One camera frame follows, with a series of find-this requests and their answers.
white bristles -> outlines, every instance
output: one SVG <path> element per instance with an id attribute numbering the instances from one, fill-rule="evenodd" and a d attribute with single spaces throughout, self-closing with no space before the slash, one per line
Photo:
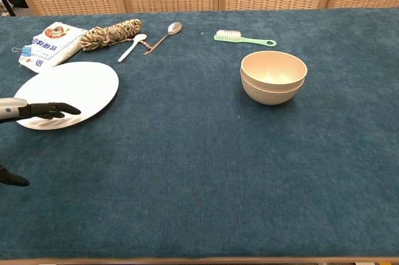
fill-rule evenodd
<path id="1" fill-rule="evenodd" d="M 241 38 L 241 32 L 233 30 L 218 30 L 216 36 L 219 39 L 225 39 L 229 41 L 238 41 Z"/>

metal spoon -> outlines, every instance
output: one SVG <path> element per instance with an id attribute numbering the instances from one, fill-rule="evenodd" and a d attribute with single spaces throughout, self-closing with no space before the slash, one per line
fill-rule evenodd
<path id="1" fill-rule="evenodd" d="M 127 55 L 129 55 L 129 53 L 131 53 L 131 51 L 135 48 L 135 46 L 138 44 L 138 42 L 144 41 L 147 38 L 147 36 L 145 34 L 137 34 L 134 38 L 133 38 L 133 45 L 131 45 L 129 47 L 129 49 L 127 49 L 125 51 L 125 53 L 122 54 L 121 57 L 119 57 L 118 62 L 121 62 L 122 60 L 124 60 L 126 58 Z"/>
<path id="2" fill-rule="evenodd" d="M 181 28 L 183 26 L 181 25 L 180 22 L 174 22 L 169 25 L 168 27 L 168 34 L 162 37 L 154 46 L 151 47 L 150 50 L 146 51 L 144 55 L 147 55 L 151 53 L 158 45 L 167 37 L 167 36 L 172 36 L 173 34 L 179 33 L 181 31 Z"/>

bowl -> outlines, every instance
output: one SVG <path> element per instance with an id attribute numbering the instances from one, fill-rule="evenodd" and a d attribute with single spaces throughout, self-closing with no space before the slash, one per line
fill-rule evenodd
<path id="1" fill-rule="evenodd" d="M 279 51 L 259 51 L 241 61 L 244 78 L 252 85 L 271 92 L 288 92 L 302 85 L 307 75 L 303 61 Z"/>
<path id="2" fill-rule="evenodd" d="M 241 82 L 243 84 L 245 92 L 258 103 L 264 105 L 277 105 L 284 103 L 291 99 L 295 94 L 299 91 L 299 89 L 303 86 L 305 80 L 301 82 L 296 88 L 287 91 L 287 92 L 271 92 L 268 90 L 260 89 L 255 85 L 251 84 L 249 81 L 245 79 L 243 76 L 243 72 L 241 71 Z"/>

scrub brush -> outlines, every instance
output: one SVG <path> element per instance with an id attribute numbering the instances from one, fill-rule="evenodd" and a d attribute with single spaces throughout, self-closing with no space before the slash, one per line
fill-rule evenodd
<path id="1" fill-rule="evenodd" d="M 268 47 L 275 47 L 277 45 L 277 43 L 272 39 L 247 39 L 241 37 L 241 32 L 231 30 L 218 30 L 213 39 L 221 42 L 249 42 L 251 44 L 264 45 Z"/>

bowl rim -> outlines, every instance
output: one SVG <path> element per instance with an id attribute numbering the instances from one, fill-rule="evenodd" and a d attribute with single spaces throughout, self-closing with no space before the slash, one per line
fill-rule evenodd
<path id="1" fill-rule="evenodd" d="M 304 74 L 301 78 L 299 78 L 299 79 L 297 79 L 297 80 L 295 80 L 295 81 L 289 82 L 289 83 L 269 83 L 269 82 L 264 82 L 264 81 L 260 81 L 260 80 L 255 79 L 254 77 L 252 77 L 252 75 L 249 75 L 248 72 L 244 69 L 244 61 L 245 61 L 245 59 L 247 59 L 247 58 L 248 58 L 249 56 L 251 56 L 251 55 L 254 55 L 254 54 L 261 54 L 261 53 L 266 53 L 266 52 L 267 52 L 267 53 L 278 53 L 278 54 L 288 55 L 288 56 L 290 56 L 290 57 L 293 57 L 293 58 L 297 59 L 297 60 L 305 67 L 305 74 Z M 302 80 L 303 78 L 305 78 L 306 75 L 307 75 L 307 66 L 306 66 L 305 62 L 304 62 L 302 59 L 300 59 L 300 58 L 298 58 L 298 57 L 296 57 L 296 56 L 294 56 L 294 55 L 292 55 L 292 54 L 290 54 L 290 53 L 286 53 L 286 52 L 282 52 L 282 51 L 256 51 L 256 52 L 252 52 L 252 53 L 246 55 L 246 56 L 241 60 L 241 69 L 242 69 L 242 70 L 244 71 L 244 73 L 245 73 L 248 77 L 250 77 L 251 79 L 254 79 L 254 80 L 256 80 L 256 81 L 258 81 L 258 82 L 260 82 L 260 83 L 263 83 L 263 84 L 270 84 L 270 85 L 293 84 L 293 83 L 299 82 L 300 80 Z"/>
<path id="2" fill-rule="evenodd" d="M 301 84 L 299 84 L 299 86 L 297 86 L 294 89 L 288 90 L 287 92 L 271 92 L 270 90 L 264 90 L 264 89 L 260 89 L 259 87 L 253 85 L 252 83 L 250 83 L 247 79 L 245 79 L 245 77 L 243 76 L 243 74 L 241 73 L 241 69 L 240 69 L 240 74 L 241 74 L 241 78 L 247 82 L 251 87 L 253 87 L 254 89 L 260 90 L 261 92 L 267 92 L 269 94 L 288 94 L 289 92 L 294 92 L 296 90 L 298 90 L 304 83 L 305 83 L 305 79 L 302 81 Z"/>

